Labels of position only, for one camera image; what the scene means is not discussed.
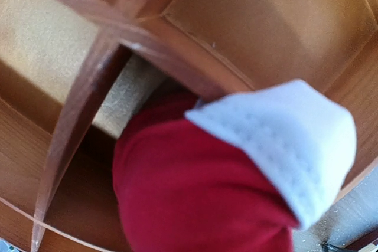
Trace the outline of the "red white underwear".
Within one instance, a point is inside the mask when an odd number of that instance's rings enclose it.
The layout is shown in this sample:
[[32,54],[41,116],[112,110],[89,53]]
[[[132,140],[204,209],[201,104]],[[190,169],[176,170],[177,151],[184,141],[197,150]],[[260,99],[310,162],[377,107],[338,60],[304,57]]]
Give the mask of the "red white underwear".
[[332,206],[353,166],[352,114],[302,80],[206,103],[151,100],[113,158],[133,251],[292,251],[292,231]]

